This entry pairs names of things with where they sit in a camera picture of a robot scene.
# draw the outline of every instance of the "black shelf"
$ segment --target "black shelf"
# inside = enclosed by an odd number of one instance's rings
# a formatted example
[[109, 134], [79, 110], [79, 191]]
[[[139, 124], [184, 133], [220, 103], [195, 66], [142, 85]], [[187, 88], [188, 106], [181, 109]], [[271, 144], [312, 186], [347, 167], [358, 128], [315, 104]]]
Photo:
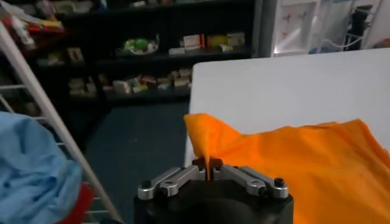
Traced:
[[249, 47], [240, 47], [232, 51], [219, 50], [191, 50], [185, 54], [169, 55], [169, 54], [154, 54], [145, 56], [134, 56], [127, 58], [115, 58], [107, 60], [98, 60], [95, 64], [98, 68], [106, 68], [111, 66], [138, 65], [150, 63], [180, 63], [180, 62], [201, 62], [201, 61], [220, 61], [249, 58], [251, 49]]
[[142, 105], [149, 103], [170, 103], [188, 101], [191, 89], [189, 87], [170, 89], [149, 89], [140, 93], [116, 94], [114, 91], [107, 91], [106, 96], [110, 105]]
[[164, 10], [171, 10], [171, 9], [185, 9], [188, 7], [209, 7], [209, 6], [218, 6], [220, 4], [248, 4], [253, 3], [254, 0], [207, 0], [207, 1], [193, 1], [193, 2], [185, 2], [185, 3], [175, 3], [170, 5], [161, 5], [161, 4], [155, 4], [155, 5], [145, 5], [141, 7], [128, 7], [128, 8], [120, 8], [120, 9], [105, 9], [105, 10], [98, 10], [98, 11], [92, 11], [88, 13], [74, 13], [69, 14], [63, 17], [62, 21], [66, 20], [74, 20], [74, 19], [81, 19], [81, 18], [93, 18], [93, 17], [100, 17], [100, 16], [113, 16], [113, 15], [123, 15], [128, 13], [147, 13], [147, 12], [161, 12]]
[[[233, 60], [249, 58], [251, 49], [249, 47], [239, 47], [232, 51], [219, 51], [219, 50], [191, 50], [185, 54], [169, 55], [156, 53], [145, 56], [131, 56], [113, 59], [97, 60], [92, 64], [94, 68], [112, 68], [121, 66], [135, 66], [135, 65], [150, 65], [151, 63], [197, 63], [203, 61], [221, 61], [221, 60]], [[50, 66], [39, 66], [42, 72], [58, 72], [58, 73], [69, 73], [70, 77], [75, 77], [75, 71], [87, 72], [85, 63], [71, 63], [64, 65], [50, 65]]]

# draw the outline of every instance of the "red cloth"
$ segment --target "red cloth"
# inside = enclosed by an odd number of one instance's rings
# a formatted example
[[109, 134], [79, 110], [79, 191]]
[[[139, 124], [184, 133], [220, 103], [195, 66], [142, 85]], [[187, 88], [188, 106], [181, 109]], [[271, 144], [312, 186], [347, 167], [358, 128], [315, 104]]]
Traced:
[[78, 224], [85, 219], [85, 212], [92, 204], [94, 192], [85, 184], [81, 184], [79, 198], [71, 213], [58, 224]]

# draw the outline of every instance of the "shelving unit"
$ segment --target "shelving unit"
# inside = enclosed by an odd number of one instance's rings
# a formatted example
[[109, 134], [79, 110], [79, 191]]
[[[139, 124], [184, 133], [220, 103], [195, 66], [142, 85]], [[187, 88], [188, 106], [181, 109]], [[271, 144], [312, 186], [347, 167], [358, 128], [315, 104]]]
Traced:
[[[108, 8], [88, 13], [59, 16], [66, 32], [44, 39], [35, 50], [20, 50], [41, 83], [55, 109], [82, 147], [99, 121], [113, 107], [147, 105], [189, 101], [190, 88], [157, 89], [130, 95], [103, 90], [99, 74], [105, 74], [110, 83], [114, 80], [148, 74], [154, 77], [168, 75], [169, 71], [190, 68], [204, 61], [221, 61], [254, 56], [253, 37], [259, 37], [260, 28], [254, 24], [255, 11], [260, 14], [263, 0], [209, 0], [174, 3], [170, 5], [145, 5], [129, 7], [133, 0], [108, 1]], [[33, 0], [17, 0], [12, 4], [32, 4]], [[245, 45], [232, 51], [193, 50], [182, 55], [169, 55], [169, 49], [178, 47], [179, 40], [187, 35], [216, 35], [244, 32]], [[129, 38], [160, 37], [156, 53], [145, 56], [118, 55], [116, 49]], [[79, 47], [84, 62], [73, 63], [65, 56], [63, 65], [40, 65], [37, 59], [68, 47]], [[96, 87], [94, 97], [72, 96], [70, 79], [92, 80]], [[75, 113], [95, 117], [80, 131], [75, 124]]]

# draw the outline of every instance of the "green object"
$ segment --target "green object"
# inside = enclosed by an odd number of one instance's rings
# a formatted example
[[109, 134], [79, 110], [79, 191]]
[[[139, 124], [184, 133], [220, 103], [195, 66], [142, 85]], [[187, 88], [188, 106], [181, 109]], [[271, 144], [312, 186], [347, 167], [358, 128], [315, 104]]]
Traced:
[[133, 49], [134, 48], [134, 42], [135, 40], [133, 39], [128, 39], [125, 43], [124, 43], [124, 49], [125, 50], [130, 50], [130, 49]]
[[149, 44], [148, 40], [146, 39], [136, 39], [134, 43], [135, 50], [147, 50], [147, 45]]

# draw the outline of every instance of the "wall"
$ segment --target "wall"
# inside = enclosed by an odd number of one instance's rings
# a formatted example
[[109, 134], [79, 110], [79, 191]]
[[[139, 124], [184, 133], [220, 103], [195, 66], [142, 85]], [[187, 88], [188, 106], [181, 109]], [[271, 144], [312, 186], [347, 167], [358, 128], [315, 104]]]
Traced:
[[383, 0], [379, 8], [377, 19], [371, 27], [371, 34], [367, 39], [365, 48], [371, 48], [374, 44], [385, 38], [390, 38], [390, 1]]
[[[333, 3], [328, 20], [324, 23], [325, 13], [327, 11], [328, 2], [330, 0], [323, 0], [319, 8], [319, 13], [317, 15], [317, 20], [313, 24], [313, 39], [311, 42], [311, 48], [315, 48], [319, 44], [319, 33], [323, 28], [325, 29], [325, 39], [332, 40], [335, 44], [343, 45], [344, 35], [348, 29], [349, 22], [349, 12], [352, 5], [351, 1], [339, 0], [338, 3]], [[380, 0], [357, 0], [355, 1], [355, 7], [358, 5], [372, 4], [374, 7], [372, 12], [377, 10]], [[382, 6], [380, 7], [377, 15], [376, 22], [372, 27], [371, 34], [366, 36], [367, 39], [367, 48], [371, 48], [376, 42], [390, 37], [390, 15], [387, 15], [386, 12], [390, 12], [390, 1], [383, 0]], [[373, 16], [369, 16], [367, 21], [370, 21]], [[337, 51], [330, 44], [324, 43], [323, 47], [328, 47]]]

